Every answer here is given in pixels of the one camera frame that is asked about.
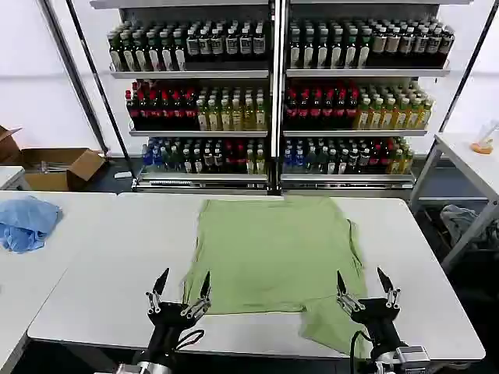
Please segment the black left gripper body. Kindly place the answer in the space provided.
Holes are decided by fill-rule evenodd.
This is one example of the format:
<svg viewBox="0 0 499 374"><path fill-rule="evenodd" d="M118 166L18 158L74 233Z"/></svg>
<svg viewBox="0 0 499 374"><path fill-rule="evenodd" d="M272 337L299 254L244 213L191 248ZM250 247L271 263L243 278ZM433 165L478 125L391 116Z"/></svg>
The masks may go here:
<svg viewBox="0 0 499 374"><path fill-rule="evenodd" d="M158 365L173 365L177 353L194 345L203 337L203 330L197 329L181 337L185 330L193 328L200 318L186 318L181 311L187 304L162 302L159 313L150 313L149 319L154 331L146 348L146 362Z"/></svg>

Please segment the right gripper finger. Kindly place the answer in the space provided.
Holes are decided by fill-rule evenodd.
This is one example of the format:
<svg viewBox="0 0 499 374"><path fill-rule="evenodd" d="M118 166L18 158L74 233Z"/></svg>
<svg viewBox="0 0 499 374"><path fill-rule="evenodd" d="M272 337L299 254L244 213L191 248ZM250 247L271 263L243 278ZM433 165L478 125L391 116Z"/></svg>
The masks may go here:
<svg viewBox="0 0 499 374"><path fill-rule="evenodd" d="M390 277L380 267L377 268L377 274L387 297L387 307L398 308L398 297L401 293L401 289L396 288L392 284Z"/></svg>
<svg viewBox="0 0 499 374"><path fill-rule="evenodd" d="M362 304L354 295L348 293L345 282L339 270L337 271L336 300L345 312L359 312L365 309L364 304Z"/></svg>

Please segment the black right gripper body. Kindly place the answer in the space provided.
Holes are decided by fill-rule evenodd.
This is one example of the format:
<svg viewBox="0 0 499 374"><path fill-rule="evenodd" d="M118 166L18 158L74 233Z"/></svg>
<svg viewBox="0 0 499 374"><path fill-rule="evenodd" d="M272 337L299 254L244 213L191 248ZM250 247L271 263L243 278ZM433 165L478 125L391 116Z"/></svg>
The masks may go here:
<svg viewBox="0 0 499 374"><path fill-rule="evenodd" d="M395 329L394 320L400 309L387 307L386 298L360 299L359 304L351 313L351 319L364 325L369 333L373 348L371 357L379 357L388 352L395 352L399 347L405 347Z"/></svg>

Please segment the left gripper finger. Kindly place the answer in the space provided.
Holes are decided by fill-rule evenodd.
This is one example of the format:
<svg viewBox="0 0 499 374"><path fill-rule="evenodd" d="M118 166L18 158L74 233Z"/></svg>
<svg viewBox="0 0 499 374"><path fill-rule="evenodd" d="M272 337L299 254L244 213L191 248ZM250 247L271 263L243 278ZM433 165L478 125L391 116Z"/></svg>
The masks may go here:
<svg viewBox="0 0 499 374"><path fill-rule="evenodd" d="M146 296L149 301L148 313L159 313L161 311L161 296L167 283L170 268L167 268L154 283L152 291L147 291Z"/></svg>
<svg viewBox="0 0 499 374"><path fill-rule="evenodd" d="M186 318L201 318L211 307L211 273L207 272L204 278L200 295L196 301L189 303L180 313Z"/></svg>

